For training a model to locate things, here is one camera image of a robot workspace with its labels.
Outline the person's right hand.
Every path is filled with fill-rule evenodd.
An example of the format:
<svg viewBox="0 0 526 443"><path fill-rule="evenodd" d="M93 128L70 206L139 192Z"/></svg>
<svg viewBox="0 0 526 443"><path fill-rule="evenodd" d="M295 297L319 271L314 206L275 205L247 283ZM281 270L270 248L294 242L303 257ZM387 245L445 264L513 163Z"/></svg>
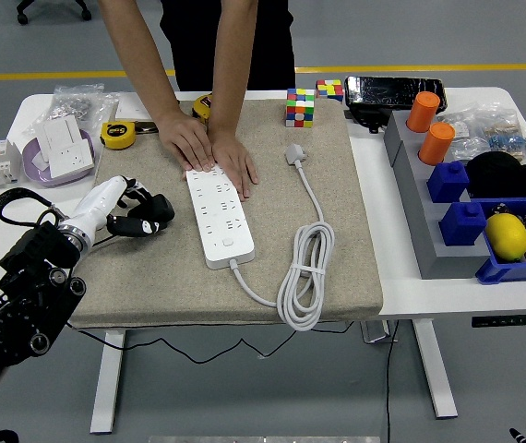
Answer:
<svg viewBox="0 0 526 443"><path fill-rule="evenodd" d="M215 161L206 128L179 108L165 109L154 118L163 147L184 172L209 172Z"/></svg>

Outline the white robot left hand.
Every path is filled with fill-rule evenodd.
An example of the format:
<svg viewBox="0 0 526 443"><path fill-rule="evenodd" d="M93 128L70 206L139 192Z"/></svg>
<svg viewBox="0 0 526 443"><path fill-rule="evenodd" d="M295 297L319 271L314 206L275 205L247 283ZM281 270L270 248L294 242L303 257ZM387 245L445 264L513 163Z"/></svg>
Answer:
<svg viewBox="0 0 526 443"><path fill-rule="evenodd" d="M94 242L96 232L106 227L113 235L145 237L166 227L165 223L146 218L115 217L112 210L123 196L148 203L151 194L137 179L117 175L102 182L80 200L74 215L59 223L63 233L77 234L84 241Z"/></svg>

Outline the person's left hand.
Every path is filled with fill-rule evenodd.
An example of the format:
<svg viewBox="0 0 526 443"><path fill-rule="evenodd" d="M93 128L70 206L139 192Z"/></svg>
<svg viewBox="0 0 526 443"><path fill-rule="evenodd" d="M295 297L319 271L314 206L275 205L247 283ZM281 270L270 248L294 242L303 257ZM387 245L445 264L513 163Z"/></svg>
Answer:
<svg viewBox="0 0 526 443"><path fill-rule="evenodd" d="M248 149L231 130L208 131L211 160L218 164L234 185L241 201L251 197L251 185L259 183L257 167Z"/></svg>

